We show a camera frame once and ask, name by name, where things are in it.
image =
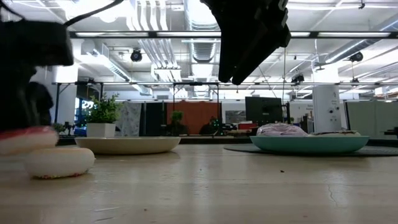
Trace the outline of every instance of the dark mat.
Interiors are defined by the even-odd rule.
[[[393,147],[377,147],[377,146],[365,146],[362,149],[344,154],[302,154],[302,153],[286,153],[286,152],[273,152],[263,151],[254,146],[253,144],[235,144],[224,146],[224,149],[237,152],[250,152],[250,153],[261,153],[261,154],[274,154],[281,156],[354,156],[354,157],[376,157],[376,156],[398,156],[398,149]]]

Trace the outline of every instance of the white planter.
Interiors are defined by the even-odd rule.
[[[116,129],[115,124],[88,123],[86,132],[87,132],[87,137],[113,138],[115,129]]]

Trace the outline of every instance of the teal bowl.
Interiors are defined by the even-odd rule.
[[[299,154],[341,154],[360,150],[369,136],[353,137],[268,137],[251,136],[255,146],[264,151]]]

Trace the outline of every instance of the computer monitor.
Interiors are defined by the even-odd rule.
[[[280,98],[248,96],[245,102],[247,121],[264,125],[284,120]]]

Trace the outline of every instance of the purple fabric object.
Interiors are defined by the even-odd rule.
[[[257,130],[258,136],[298,136],[298,137],[305,137],[308,134],[303,131],[300,127],[291,125],[291,124],[284,124],[284,123],[276,123],[276,124],[266,124],[261,126]]]

